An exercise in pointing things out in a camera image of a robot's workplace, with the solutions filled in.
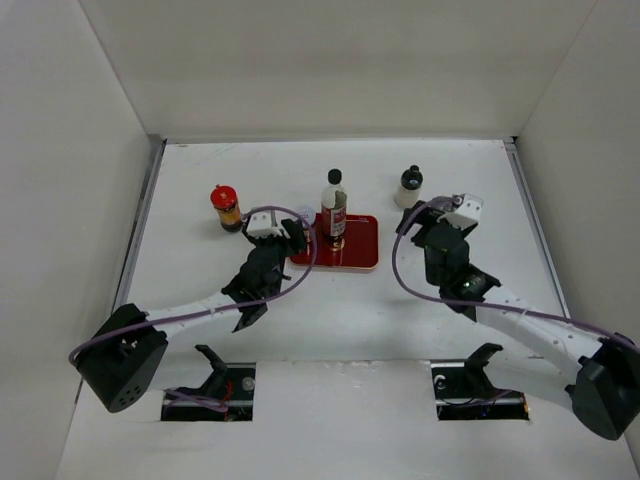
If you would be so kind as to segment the soy sauce bottle black cap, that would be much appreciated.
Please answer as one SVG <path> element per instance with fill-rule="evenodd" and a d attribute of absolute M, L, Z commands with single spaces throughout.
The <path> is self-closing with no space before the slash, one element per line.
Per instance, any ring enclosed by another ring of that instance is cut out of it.
<path fill-rule="evenodd" d="M 348 195 L 342 186 L 342 172 L 339 169 L 331 169 L 327 181 L 321 194 L 321 230 L 329 248 L 338 251 L 344 246 Z"/>

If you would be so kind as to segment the small white lid jar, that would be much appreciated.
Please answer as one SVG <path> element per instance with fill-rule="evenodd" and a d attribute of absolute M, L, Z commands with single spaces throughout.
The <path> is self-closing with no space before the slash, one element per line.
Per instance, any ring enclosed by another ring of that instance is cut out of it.
<path fill-rule="evenodd" d="M 311 242 L 311 231 L 314 229 L 316 221 L 315 210 L 308 205 L 301 205 L 294 209 L 294 211 L 303 219 L 303 232 L 307 243 Z"/>

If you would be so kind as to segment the clear top salt grinder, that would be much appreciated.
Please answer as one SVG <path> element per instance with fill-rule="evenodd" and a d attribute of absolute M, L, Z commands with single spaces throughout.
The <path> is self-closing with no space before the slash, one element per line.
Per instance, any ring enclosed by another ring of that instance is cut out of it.
<path fill-rule="evenodd" d="M 453 212 L 458 208 L 456 200 L 451 196 L 437 196 L 427 201 L 427 206 L 439 211 L 439 216 Z"/>

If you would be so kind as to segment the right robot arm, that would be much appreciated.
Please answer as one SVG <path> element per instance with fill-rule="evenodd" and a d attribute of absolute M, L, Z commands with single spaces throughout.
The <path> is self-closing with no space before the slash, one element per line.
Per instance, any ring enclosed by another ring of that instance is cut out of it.
<path fill-rule="evenodd" d="M 419 201 L 404 210 L 396 237 L 419 228 L 411 241 L 423 251 L 426 281 L 438 289 L 435 302 L 503 333 L 552 367 L 497 369 L 490 359 L 503 348 L 486 343 L 465 361 L 466 388 L 482 398 L 494 389 L 529 392 L 567 408 L 597 436 L 619 439 L 639 415 L 638 345 L 618 332 L 539 312 L 471 264 L 466 238 L 480 211 L 466 215 L 442 198 Z"/>

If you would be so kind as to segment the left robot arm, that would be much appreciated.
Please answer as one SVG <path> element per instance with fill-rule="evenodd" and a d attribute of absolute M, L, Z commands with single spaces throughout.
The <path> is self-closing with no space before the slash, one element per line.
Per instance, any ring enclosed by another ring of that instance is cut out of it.
<path fill-rule="evenodd" d="M 219 328 L 239 332 L 255 324 L 269 302 L 288 292 L 282 286 L 287 258 L 317 249 L 309 222 L 293 211 L 282 220 L 274 211 L 256 211 L 242 233 L 253 248 L 220 291 L 165 310 L 123 304 L 70 353 L 70 364 L 108 412 L 129 408 L 149 390 L 165 391 L 170 404 L 228 411 L 228 366 L 211 349 L 210 335 Z"/>

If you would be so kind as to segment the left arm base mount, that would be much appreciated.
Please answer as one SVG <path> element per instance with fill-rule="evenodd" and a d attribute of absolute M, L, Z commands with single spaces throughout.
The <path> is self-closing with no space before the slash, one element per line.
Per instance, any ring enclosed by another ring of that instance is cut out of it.
<path fill-rule="evenodd" d="M 209 363 L 208 377 L 197 387 L 164 393 L 164 422 L 246 422 L 253 419 L 255 363 L 226 363 L 207 345 L 196 345 Z"/>

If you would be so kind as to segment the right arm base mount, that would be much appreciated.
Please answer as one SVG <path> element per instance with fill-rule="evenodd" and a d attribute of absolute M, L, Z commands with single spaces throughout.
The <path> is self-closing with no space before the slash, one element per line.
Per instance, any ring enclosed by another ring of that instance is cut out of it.
<path fill-rule="evenodd" d="M 495 388 L 484 369 L 503 347 L 485 343 L 465 359 L 430 363 L 440 421 L 529 420 L 523 393 Z"/>

